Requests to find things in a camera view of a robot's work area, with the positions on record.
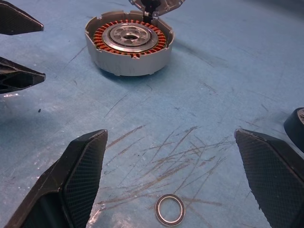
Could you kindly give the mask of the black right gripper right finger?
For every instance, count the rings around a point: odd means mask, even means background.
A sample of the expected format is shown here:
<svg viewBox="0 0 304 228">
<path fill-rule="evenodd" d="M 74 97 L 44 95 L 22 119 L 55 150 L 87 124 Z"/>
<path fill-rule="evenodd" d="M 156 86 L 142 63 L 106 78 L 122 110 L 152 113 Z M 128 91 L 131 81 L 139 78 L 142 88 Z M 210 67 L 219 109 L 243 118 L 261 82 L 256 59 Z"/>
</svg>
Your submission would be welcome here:
<svg viewBox="0 0 304 228">
<path fill-rule="evenodd" d="M 304 228 L 304 158 L 267 134 L 235 130 L 251 192 L 271 228 Z"/>
</svg>

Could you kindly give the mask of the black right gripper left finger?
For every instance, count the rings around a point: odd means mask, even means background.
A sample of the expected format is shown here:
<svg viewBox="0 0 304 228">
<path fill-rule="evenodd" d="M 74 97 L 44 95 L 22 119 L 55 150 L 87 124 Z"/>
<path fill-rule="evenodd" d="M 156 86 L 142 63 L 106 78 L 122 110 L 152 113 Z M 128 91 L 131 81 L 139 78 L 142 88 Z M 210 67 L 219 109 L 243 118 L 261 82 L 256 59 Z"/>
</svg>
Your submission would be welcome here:
<svg viewBox="0 0 304 228">
<path fill-rule="evenodd" d="M 86 228 L 99 189 L 105 129 L 69 143 L 38 178 L 4 228 Z"/>
</svg>

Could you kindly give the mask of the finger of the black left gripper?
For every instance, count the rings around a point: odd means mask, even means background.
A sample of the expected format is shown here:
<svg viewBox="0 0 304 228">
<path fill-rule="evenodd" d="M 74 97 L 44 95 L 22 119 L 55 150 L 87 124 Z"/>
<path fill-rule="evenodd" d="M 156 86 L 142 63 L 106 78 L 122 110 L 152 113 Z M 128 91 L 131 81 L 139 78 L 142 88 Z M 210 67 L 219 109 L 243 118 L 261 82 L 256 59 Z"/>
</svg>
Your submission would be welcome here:
<svg viewBox="0 0 304 228">
<path fill-rule="evenodd" d="M 0 34 L 18 35 L 44 30 L 44 25 L 13 4 L 0 0 Z"/>
<path fill-rule="evenodd" d="M 44 82 L 46 75 L 0 57 L 0 94 L 20 91 Z"/>
</svg>

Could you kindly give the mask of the round silver metal part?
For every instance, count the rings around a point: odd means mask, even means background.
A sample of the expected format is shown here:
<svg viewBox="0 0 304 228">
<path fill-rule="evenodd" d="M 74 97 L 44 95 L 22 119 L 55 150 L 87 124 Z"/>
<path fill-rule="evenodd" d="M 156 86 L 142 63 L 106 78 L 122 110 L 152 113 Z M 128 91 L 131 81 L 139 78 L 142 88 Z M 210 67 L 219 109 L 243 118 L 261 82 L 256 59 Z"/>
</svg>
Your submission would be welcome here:
<svg viewBox="0 0 304 228">
<path fill-rule="evenodd" d="M 92 61 L 116 76 L 152 75 L 171 57 L 174 32 L 162 19 L 143 21 L 140 11 L 110 11 L 86 24 Z"/>
</svg>

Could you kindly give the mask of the silver motor cover plate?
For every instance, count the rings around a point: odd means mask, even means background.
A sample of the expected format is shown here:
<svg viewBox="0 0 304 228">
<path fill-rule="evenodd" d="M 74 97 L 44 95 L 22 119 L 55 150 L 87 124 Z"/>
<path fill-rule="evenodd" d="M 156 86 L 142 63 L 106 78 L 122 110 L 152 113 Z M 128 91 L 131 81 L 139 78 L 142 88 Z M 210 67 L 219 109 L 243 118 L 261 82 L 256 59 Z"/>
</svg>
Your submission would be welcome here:
<svg viewBox="0 0 304 228">
<path fill-rule="evenodd" d="M 185 0 L 128 0 L 145 16 L 159 17 L 179 8 Z"/>
</svg>

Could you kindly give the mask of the black round cap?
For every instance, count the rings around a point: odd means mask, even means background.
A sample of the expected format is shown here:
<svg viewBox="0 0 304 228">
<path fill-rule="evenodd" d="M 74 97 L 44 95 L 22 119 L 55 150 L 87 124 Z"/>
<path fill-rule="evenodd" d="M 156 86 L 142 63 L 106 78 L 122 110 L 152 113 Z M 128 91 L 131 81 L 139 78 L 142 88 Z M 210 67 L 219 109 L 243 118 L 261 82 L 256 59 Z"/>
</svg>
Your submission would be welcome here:
<svg viewBox="0 0 304 228">
<path fill-rule="evenodd" d="M 284 122 L 290 140 L 304 153 L 304 107 L 295 109 Z"/>
</svg>

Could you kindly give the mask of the blue plastic table cover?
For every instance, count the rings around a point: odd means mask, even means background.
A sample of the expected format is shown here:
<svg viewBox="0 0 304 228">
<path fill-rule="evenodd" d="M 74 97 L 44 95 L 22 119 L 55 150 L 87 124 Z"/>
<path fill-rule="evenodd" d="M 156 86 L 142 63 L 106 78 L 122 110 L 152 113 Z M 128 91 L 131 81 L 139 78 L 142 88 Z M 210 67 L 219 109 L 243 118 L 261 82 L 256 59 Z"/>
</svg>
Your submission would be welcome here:
<svg viewBox="0 0 304 228">
<path fill-rule="evenodd" d="M 164 228 L 154 205 L 182 198 L 177 228 L 270 228 L 248 186 L 238 128 L 288 141 L 304 107 L 304 1 L 185 0 L 163 15 L 175 39 L 150 76 L 91 60 L 84 30 L 128 0 L 9 0 L 44 31 L 0 35 L 0 56 L 46 74 L 0 95 L 0 228 L 75 138 L 108 131 L 87 228 Z"/>
</svg>

